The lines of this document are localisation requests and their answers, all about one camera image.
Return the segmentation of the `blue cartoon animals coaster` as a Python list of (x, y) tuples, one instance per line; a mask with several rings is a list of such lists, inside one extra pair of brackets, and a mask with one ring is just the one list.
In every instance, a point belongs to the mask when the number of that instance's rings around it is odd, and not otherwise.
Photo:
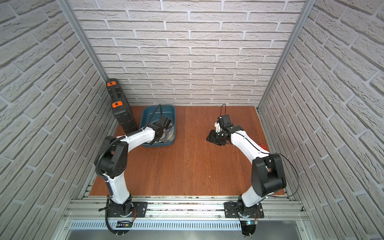
[(171, 142), (175, 137), (175, 127), (174, 123), (170, 122), (168, 127), (165, 129), (164, 134), (163, 134), (163, 142)]

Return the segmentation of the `teal storage box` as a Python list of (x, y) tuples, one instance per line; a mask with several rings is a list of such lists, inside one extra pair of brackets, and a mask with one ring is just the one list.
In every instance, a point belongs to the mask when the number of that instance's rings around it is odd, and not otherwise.
[(161, 108), (159, 107), (157, 110), (155, 110), (156, 108), (157, 108), (157, 106), (154, 105), (154, 106), (146, 107), (143, 110), (140, 128), (144, 127), (147, 124), (148, 120), (152, 120), (152, 121), (158, 120), (159, 116), (161, 115), (161, 109), (162, 109), (162, 116), (171, 119), (171, 121), (174, 123), (175, 137), (171, 142), (168, 142), (168, 143), (153, 143), (153, 144), (144, 143), (144, 144), (142, 144), (142, 146), (144, 148), (168, 147), (168, 146), (171, 146), (175, 142), (175, 139), (176, 139), (176, 126), (175, 126), (176, 125), (176, 110), (175, 110), (175, 107), (173, 105), (162, 105)]

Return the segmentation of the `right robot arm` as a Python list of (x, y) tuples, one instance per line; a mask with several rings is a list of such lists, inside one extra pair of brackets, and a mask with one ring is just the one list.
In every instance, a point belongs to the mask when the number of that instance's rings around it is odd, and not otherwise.
[(207, 141), (218, 146), (234, 145), (252, 164), (252, 186), (240, 195), (240, 209), (254, 207), (265, 197), (286, 187), (282, 156), (272, 154), (256, 144), (241, 126), (231, 122), (229, 115), (218, 117), (215, 129), (210, 131)]

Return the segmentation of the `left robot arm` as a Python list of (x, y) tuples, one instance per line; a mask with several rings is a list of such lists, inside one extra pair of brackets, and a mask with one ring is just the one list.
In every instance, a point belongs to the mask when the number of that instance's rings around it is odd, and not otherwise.
[(147, 125), (128, 135), (104, 139), (95, 160), (95, 172), (104, 179), (109, 197), (106, 210), (127, 216), (133, 210), (132, 196), (127, 189), (125, 170), (128, 153), (144, 143), (164, 142), (170, 135), (173, 124), (169, 118), (160, 116), (155, 123)]

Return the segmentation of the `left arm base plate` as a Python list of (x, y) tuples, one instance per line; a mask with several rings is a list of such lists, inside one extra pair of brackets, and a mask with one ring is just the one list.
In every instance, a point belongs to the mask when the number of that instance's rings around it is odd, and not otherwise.
[(113, 208), (109, 213), (110, 217), (129, 217), (136, 216), (144, 218), (147, 212), (148, 202), (127, 202), (122, 205), (113, 202)]

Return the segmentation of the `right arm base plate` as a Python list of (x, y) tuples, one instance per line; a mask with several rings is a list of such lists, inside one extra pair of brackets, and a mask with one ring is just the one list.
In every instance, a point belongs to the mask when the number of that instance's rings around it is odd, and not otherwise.
[(262, 219), (265, 217), (261, 203), (255, 204), (252, 207), (245, 207), (242, 203), (239, 202), (225, 202), (224, 213), (226, 218)]

